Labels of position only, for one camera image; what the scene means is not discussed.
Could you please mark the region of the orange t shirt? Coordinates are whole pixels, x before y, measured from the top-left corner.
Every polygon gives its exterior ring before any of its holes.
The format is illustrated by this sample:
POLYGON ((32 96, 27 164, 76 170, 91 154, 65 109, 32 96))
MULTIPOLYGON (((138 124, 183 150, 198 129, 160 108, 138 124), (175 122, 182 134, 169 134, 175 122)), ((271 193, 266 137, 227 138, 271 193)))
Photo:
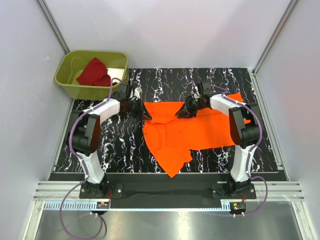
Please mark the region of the orange t shirt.
POLYGON ((230 147, 229 117, 204 108, 194 118, 177 118, 182 102, 146 102, 152 120, 144 123, 143 135, 149 151, 160 167, 173 178, 192 161, 191 150, 230 147))

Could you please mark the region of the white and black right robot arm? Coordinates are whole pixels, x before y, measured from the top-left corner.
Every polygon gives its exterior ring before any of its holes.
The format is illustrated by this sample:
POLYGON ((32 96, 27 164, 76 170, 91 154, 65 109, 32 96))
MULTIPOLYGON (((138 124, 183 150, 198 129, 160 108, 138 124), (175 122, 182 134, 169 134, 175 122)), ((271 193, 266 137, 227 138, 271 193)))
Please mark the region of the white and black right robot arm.
POLYGON ((176 112, 177 118, 195 118, 199 110, 210 108, 229 118, 230 136, 235 143, 235 155, 230 176, 233 182, 227 185, 228 195, 239 198, 245 192, 244 183, 252 179, 250 167, 254 153, 263 136, 261 117, 256 104, 245 104, 225 94, 213 96, 188 96, 176 112))

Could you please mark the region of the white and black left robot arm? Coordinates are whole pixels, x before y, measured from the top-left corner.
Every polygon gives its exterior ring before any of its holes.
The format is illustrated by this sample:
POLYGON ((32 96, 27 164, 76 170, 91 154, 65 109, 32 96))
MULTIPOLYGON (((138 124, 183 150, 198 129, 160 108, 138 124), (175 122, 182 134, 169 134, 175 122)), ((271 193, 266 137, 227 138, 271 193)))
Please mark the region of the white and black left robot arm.
POLYGON ((74 110, 70 116, 65 141, 71 153, 78 158, 85 180, 92 184, 90 192, 97 198, 103 198, 108 193, 107 184, 102 182, 105 173, 97 153, 101 124, 120 112, 130 113, 136 119, 151 120, 141 93, 139 87, 120 84, 117 91, 100 103, 85 110, 74 110))

